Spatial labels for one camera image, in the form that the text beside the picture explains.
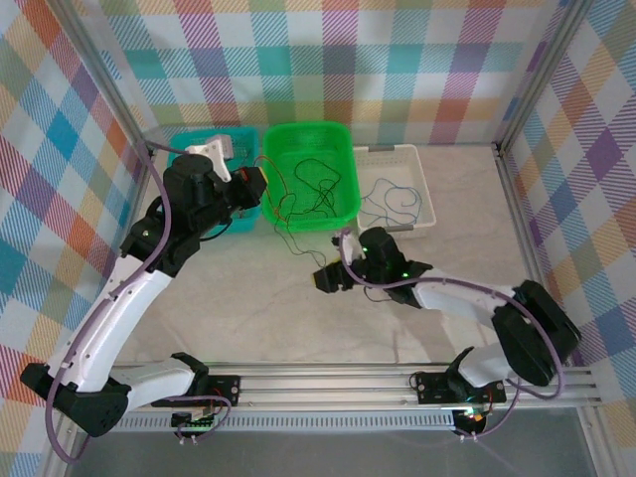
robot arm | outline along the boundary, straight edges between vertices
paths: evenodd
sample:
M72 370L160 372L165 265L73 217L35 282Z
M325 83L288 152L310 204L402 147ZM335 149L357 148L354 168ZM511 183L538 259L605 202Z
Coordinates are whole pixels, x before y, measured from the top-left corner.
M159 209L161 201L154 201L145 217L131 228L105 287L76 331L46 365L31 363L21 375L26 386L46 399L54 376L65 367L54 408L90 436L105 434L127 411L158 399L210 394L208 369L183 353L129 371L111 369L146 309L199 250L201 236L218 224L229 224L234 212L259 204L266 186L264 177L256 167L228 171L225 159L232 155L229 143L225 137L215 136L203 146L191 146L189 155L178 157L165 171L163 182L173 226L162 252L118 296L111 296L160 240L163 211ZM104 299L107 304L100 307L99 316L84 333L75 357L63 363L69 347Z
M531 280L520 286L482 285L493 290L486 294L475 288L456 284L452 276L432 265L406 260L394 239L382 228L373 228L360 235L344 235L342 248L348 267L341 260L314 273L316 287L327 293L349 290L358 283L350 268L368 283L386 289L389 297L415 308L436 309L474 319L493 328L499 342L483 348L464 350L451 364L446 379L455 390L454 399L464 401L479 394L477 390L498 380L518 376L535 386L547 386L556 369L548 347L537 330L517 308L503 297L521 303L538 320L565 361L580 341L580 333L546 290ZM416 278L424 277L421 282ZM407 280L408 284L386 287Z

white basket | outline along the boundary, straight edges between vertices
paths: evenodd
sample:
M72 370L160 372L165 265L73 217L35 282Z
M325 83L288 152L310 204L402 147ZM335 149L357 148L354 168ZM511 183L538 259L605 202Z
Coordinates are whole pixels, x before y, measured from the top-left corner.
M396 214L387 208L386 215L389 216L390 219L395 219L396 224L387 227L387 220L382 219L376 220L372 224L375 217L367 215L363 211L373 212L375 214L381 209L373 204L371 204L370 207L366 207L367 204L363 201L361 211L358 213L359 232L362 233L371 227L380 226L384 227L387 232L397 239L424 237L428 228L435 225L436 219L433 205L430 202L430 194L428 193L426 180L424 179L424 172L419 162L417 148L410 144L399 146L355 147L354 152L356 155L361 197L370 194L380 178L388 179L397 186L413 187L421 196L421 210L419 211L417 220L412 225L399 224L409 222L405 212L412 213L413 207L403 207L400 202L394 203L394 201L392 201L392 208L402 212L402 214ZM383 185L385 187L384 190L391 187L389 183L385 183L384 181L378 182L376 192L374 192L372 196L372 198L379 197L379 199L376 199L374 202L379 203L381 206L386 204L382 195L382 189L380 189ZM409 197L408 200L410 201L412 193L404 193L408 194L406 197Z

white plastic tray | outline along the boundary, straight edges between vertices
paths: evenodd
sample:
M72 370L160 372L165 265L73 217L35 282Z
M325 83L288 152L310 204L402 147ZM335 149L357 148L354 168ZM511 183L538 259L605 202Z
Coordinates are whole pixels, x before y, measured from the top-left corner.
M385 181L378 182L381 178L400 187L413 187L421 196L421 209L413 224L408 224L413 219L406 214L416 211L414 207L409 205L413 200L413 194L410 191L391 192L391 207L397 213L386 208L388 220L377 219L374 215L365 214L367 212L383 216L385 213L370 201L363 201L361 211L358 213L359 232L362 233L371 227L384 227L395 238L424 237L428 229L435 225L436 218L424 172L419 162L417 148L410 144L355 147L354 152L361 197L370 194L376 185L376 190L371 198L376 204L384 207L386 205L385 191L391 187L391 184Z

green basket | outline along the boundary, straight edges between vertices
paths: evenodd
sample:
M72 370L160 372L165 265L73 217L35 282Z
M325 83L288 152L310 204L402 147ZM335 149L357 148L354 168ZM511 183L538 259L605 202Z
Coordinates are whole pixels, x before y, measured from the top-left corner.
M263 199L262 212L276 226L290 232L330 231L358 214L361 200L354 149L343 124L299 122L271 127L263 139L263 153L275 167L263 162L269 199Z

blue plastic bin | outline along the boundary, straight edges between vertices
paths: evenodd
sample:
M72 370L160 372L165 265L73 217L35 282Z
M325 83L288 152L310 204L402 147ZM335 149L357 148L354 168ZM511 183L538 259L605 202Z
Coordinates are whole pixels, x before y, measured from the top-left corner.
M253 127L228 127L222 129L201 129L192 132L176 134L170 141L170 145L177 149L185 149L188 146L205 144L208 139L216 134L227 134L232 138L235 157L226 162L228 169L233 171L243 166L252 166L259 155L258 131ZM168 166L177 158L176 154L168 156ZM254 228L256 219L260 216L260 206L234 214L228 233L249 232ZM224 226L216 226L204 237L211 236L221 231Z

